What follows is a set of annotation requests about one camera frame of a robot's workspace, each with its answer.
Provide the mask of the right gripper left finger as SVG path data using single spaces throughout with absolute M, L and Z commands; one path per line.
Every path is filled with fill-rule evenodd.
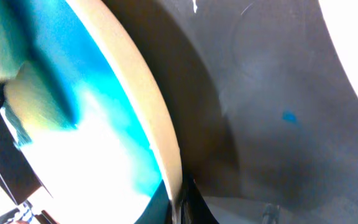
M 170 200 L 164 181 L 161 181 L 146 209 L 135 224 L 169 224 Z

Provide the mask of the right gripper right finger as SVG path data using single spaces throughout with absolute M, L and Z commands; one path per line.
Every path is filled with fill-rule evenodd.
M 194 179 L 189 175 L 183 176 L 180 204 L 181 224 L 218 224 Z

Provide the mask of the green yellow sponge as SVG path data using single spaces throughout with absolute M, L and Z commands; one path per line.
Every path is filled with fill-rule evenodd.
M 11 6 L 0 1 L 0 83 L 8 125 L 19 145 L 73 129 L 66 97 L 50 70 L 30 51 Z

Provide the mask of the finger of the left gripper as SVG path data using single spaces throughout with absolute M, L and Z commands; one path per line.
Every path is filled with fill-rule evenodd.
M 0 187 L 14 204 L 25 202 L 41 184 L 0 115 Z

